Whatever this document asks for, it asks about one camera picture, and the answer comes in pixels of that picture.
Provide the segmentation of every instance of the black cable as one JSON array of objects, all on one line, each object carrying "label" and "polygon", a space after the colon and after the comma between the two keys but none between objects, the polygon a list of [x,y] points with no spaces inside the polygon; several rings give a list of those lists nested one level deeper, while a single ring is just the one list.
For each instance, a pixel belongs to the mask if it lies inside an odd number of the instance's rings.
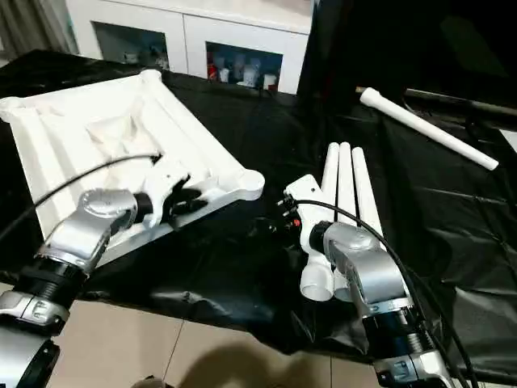
[{"label": "black cable", "polygon": [[64,188],[67,188],[69,185],[77,182],[78,180],[84,178],[85,176],[89,174],[93,174],[94,172],[98,170],[102,170],[105,167],[109,167],[113,164],[126,162],[128,160],[133,159],[151,159],[153,163],[157,162],[158,159],[161,157],[161,155],[157,154],[142,154],[142,155],[133,155],[133,156],[124,156],[122,158],[117,158],[110,160],[109,162],[105,162],[104,164],[101,164],[99,166],[93,167],[90,170],[84,171],[83,173],[74,176],[72,179],[67,180],[63,184],[59,185],[58,187],[54,188],[52,191],[48,192],[44,196],[42,196],[39,200],[37,200],[33,205],[26,208],[23,213],[21,213],[18,218],[16,218],[13,222],[11,222],[1,233],[0,233],[0,242],[15,228],[18,227],[18,225],[25,220],[27,217],[29,217],[33,211],[35,211],[38,206],[42,205],[45,201],[47,201],[49,198],[63,190]]},{"label": "black cable", "polygon": [[[357,222],[358,225],[362,226],[368,232],[373,234],[373,236],[375,238],[377,238],[386,247],[386,250],[388,251],[389,255],[393,258],[393,261],[395,261],[395,263],[397,264],[398,268],[401,271],[402,277],[404,278],[404,281],[406,282],[410,295],[413,298],[415,308],[422,315],[422,319],[424,321],[426,320],[426,316],[423,312],[422,305],[417,297],[416,288],[413,285],[413,281],[410,278],[410,274],[408,273],[406,266],[402,263],[400,257],[397,255],[397,252],[395,252],[395,250],[389,245],[388,241],[386,241],[386,239],[384,237],[382,237],[372,226],[370,226],[367,222],[361,220],[360,218],[354,216],[353,214],[350,214],[346,210],[339,208],[338,206],[330,205],[325,202],[321,202],[319,200],[294,200],[294,204],[295,205],[302,205],[302,204],[316,205],[316,206],[321,206],[322,208],[334,210],[335,212],[338,212],[338,213],[342,214],[343,216],[350,218],[351,220]],[[416,277],[417,277],[419,283],[421,282],[420,283],[421,285],[425,285],[425,283],[423,282],[422,279],[420,279],[418,276],[416,276]],[[472,382],[473,388],[479,388],[476,376],[473,371],[472,362],[470,361],[469,355],[464,350],[460,337],[456,333],[456,329],[454,329],[451,322],[445,317],[445,313],[443,312],[443,309],[439,305],[438,301],[436,301],[436,299],[434,298],[434,295],[433,295],[432,300],[430,300],[429,302],[431,302],[431,304],[435,305],[434,308],[436,309],[436,312],[438,312],[438,314],[443,318],[443,322],[445,323],[445,326],[451,332],[452,338],[454,339],[454,342],[456,343],[458,350],[460,350],[461,357],[463,358],[465,366],[467,367],[467,370],[469,372],[470,380]],[[446,358],[444,358],[443,360],[444,361],[447,360],[449,368],[451,368],[454,373],[458,373],[458,376],[460,376],[459,380],[460,380],[461,385],[464,388],[469,388],[469,384],[464,385],[463,382],[466,383],[466,381],[465,381],[463,375],[461,374],[460,370],[451,363],[451,361],[448,359],[447,355],[446,355]]]}]

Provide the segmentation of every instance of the white cabinet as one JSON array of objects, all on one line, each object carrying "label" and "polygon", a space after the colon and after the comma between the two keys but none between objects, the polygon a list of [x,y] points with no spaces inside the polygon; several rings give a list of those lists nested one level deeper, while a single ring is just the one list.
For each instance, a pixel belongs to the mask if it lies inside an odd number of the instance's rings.
[{"label": "white cabinet", "polygon": [[210,54],[214,53],[210,53],[207,48],[215,46],[217,51],[217,46],[220,45],[219,52],[225,52],[222,61],[235,61],[234,58],[241,54],[243,67],[251,65],[250,61],[254,59],[262,68],[269,62],[270,70],[265,70],[265,74],[271,73],[278,78],[278,90],[296,94],[304,63],[307,35],[189,15],[185,15],[185,35],[189,74],[206,78],[208,62],[217,62],[216,58],[210,58]]},{"label": "white cabinet", "polygon": [[183,16],[101,0],[67,0],[81,55],[187,73]]},{"label": "white cabinet", "polygon": [[81,55],[296,94],[308,0],[66,0]]}]

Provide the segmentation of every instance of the black tablecloth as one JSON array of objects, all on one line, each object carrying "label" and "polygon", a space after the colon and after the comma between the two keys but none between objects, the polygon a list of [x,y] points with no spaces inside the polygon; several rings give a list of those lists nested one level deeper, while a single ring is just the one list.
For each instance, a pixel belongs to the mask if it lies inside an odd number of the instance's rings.
[{"label": "black tablecloth", "polygon": [[[0,97],[27,96],[137,74],[137,66],[34,52],[0,70]],[[326,147],[364,148],[387,239],[435,291],[490,380],[517,382],[517,158],[498,130],[440,125],[494,156],[474,165],[359,106],[326,112],[318,100],[262,95],[164,73],[163,82],[246,168],[263,173],[259,200],[239,201],[100,269],[84,298],[249,331],[282,352],[332,352],[367,361],[355,309],[304,299],[306,256],[275,203],[304,174],[321,178]],[[8,124],[0,123],[0,226],[31,201]],[[14,281],[41,243],[36,215],[0,242],[0,280]],[[440,320],[434,324],[462,365]]]}]

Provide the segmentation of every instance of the white pipe fitting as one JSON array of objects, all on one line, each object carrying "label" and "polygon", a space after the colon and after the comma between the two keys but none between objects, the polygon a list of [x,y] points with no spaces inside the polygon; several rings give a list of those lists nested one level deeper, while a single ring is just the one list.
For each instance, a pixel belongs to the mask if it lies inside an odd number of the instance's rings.
[{"label": "white pipe fitting", "polygon": [[301,273],[300,291],[304,297],[316,302],[328,301],[334,293],[334,276],[325,255],[309,255]]},{"label": "white pipe fitting", "polygon": [[443,146],[446,146],[450,150],[456,151],[458,154],[465,156],[466,158],[476,162],[484,168],[492,171],[498,166],[499,162],[492,159],[490,156],[483,154],[481,151],[476,150],[472,146],[462,142],[460,139],[450,135],[435,125],[421,119],[420,117],[408,112],[403,107],[396,105],[390,100],[386,99],[378,91],[367,88],[360,97],[361,103],[378,109],[384,114],[400,121],[408,127],[420,132],[423,135],[437,141]]}]

